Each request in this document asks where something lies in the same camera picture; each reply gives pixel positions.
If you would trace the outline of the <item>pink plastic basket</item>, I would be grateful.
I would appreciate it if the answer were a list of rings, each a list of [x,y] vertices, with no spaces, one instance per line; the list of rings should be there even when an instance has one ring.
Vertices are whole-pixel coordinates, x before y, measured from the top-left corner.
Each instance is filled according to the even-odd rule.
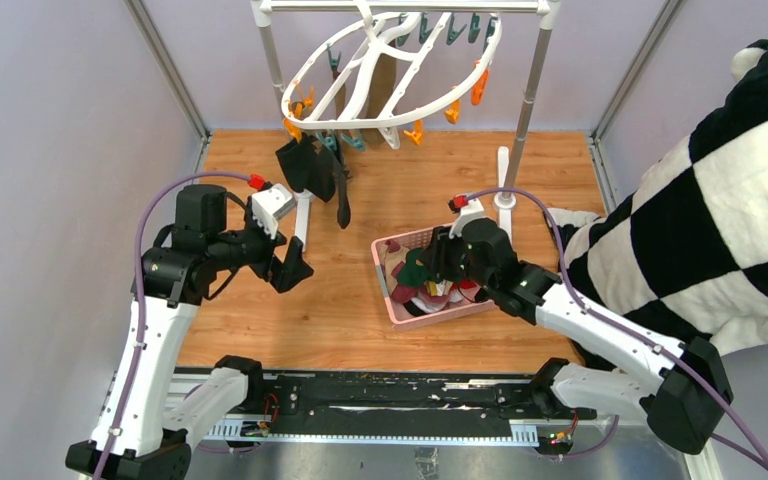
[[[431,265],[432,248],[441,227],[376,239],[373,264],[389,321],[400,331],[491,310],[490,301],[476,299],[478,285],[445,279]]]

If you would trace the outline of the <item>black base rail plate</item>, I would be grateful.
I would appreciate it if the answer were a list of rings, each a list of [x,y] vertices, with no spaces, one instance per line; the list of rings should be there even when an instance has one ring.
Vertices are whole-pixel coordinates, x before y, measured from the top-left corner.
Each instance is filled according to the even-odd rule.
[[[528,374],[268,370],[261,393],[229,414],[273,435],[348,438],[501,439],[511,423],[593,420],[563,407]]]

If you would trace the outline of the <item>black sock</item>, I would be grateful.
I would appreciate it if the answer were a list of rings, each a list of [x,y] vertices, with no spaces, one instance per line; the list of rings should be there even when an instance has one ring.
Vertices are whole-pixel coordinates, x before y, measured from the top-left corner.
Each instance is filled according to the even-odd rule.
[[[338,196],[337,224],[341,229],[346,229],[351,222],[351,205],[348,197],[348,179],[350,177],[350,172],[343,153],[339,148],[334,151],[333,173]]]
[[[287,185],[296,193],[308,191],[323,202],[336,193],[336,157],[327,147],[317,147],[312,137],[291,140],[275,151]]]

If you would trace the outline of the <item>white metal drying rack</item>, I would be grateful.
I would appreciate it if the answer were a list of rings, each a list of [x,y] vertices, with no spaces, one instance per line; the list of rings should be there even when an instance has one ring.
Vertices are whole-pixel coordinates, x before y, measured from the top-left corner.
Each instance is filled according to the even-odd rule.
[[[394,150],[408,138],[419,144],[423,122],[442,112],[456,121],[463,97],[480,101],[496,50],[503,36],[504,13],[533,14],[539,19],[538,34],[519,118],[511,147],[497,151],[497,183],[493,205],[497,220],[513,232],[515,186],[536,94],[544,69],[552,32],[560,11],[558,1],[254,1],[252,14],[260,31],[275,96],[285,130],[295,139],[305,133],[342,133],[347,142],[364,130],[376,130]],[[279,66],[271,30],[277,12],[353,12],[359,18],[320,44],[297,73],[286,81]],[[488,15],[484,46],[470,73],[438,98],[404,113],[398,112],[409,86],[421,71],[440,36],[446,35],[456,14]],[[357,50],[339,68],[328,89],[317,95],[299,92],[307,73],[322,56],[346,37],[362,32]]]

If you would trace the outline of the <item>black white checkered blanket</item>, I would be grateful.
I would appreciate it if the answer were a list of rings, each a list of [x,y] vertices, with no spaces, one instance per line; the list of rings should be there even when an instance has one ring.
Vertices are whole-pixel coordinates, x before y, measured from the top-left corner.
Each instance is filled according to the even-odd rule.
[[[768,39],[732,59],[733,88],[600,215],[546,224],[573,287],[644,328],[721,354],[768,345]]]

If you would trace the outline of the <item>tan sock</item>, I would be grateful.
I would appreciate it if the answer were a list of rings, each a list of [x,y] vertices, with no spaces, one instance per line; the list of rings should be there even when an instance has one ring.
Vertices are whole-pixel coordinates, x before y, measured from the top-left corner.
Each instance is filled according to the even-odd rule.
[[[376,118],[394,91],[396,82],[396,59],[382,54],[373,71],[370,92],[364,112],[365,118]],[[367,146],[376,147],[385,142],[377,128],[362,129],[361,136]]]
[[[333,82],[336,82],[336,80],[341,74],[340,70],[337,67],[332,67],[331,73],[332,73]],[[335,117],[339,117],[342,114],[346,104],[346,95],[347,95],[346,84],[343,84],[337,90],[334,97]]]

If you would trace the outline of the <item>white oval clip hanger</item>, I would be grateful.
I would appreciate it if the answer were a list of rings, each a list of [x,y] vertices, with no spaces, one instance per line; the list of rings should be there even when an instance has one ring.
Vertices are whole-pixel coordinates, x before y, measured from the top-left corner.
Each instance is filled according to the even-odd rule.
[[[501,35],[496,12],[473,13],[466,25],[449,11],[436,19],[427,10],[364,15],[319,45],[285,86],[283,128],[296,141],[312,135],[329,147],[363,150],[368,132],[392,149],[403,139],[419,145],[427,118],[456,125],[465,105],[482,103]],[[433,50],[459,39],[482,45],[462,79],[422,102],[406,101]]]

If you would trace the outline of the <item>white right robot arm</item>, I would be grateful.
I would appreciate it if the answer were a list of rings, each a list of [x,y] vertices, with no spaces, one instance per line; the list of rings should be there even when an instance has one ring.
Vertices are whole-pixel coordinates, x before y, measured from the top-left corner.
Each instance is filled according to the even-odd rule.
[[[490,218],[434,228],[423,259],[445,279],[474,283],[479,301],[560,333],[614,365],[604,371],[547,361],[530,392],[544,417],[583,408],[640,420],[663,443],[696,455],[732,410],[732,389],[710,342],[660,334],[594,303],[560,274],[519,259]]]

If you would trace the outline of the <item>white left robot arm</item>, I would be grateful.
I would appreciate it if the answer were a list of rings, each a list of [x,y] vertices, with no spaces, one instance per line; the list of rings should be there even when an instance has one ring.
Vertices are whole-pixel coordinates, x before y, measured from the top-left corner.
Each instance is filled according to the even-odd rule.
[[[65,464],[94,479],[181,479],[192,453],[230,411],[277,415],[259,361],[227,355],[174,408],[166,405],[176,362],[200,306],[250,269],[284,293],[309,278],[303,243],[280,220],[296,205],[286,187],[251,178],[243,199],[212,184],[183,187],[171,224],[136,248],[127,346],[91,436]]]

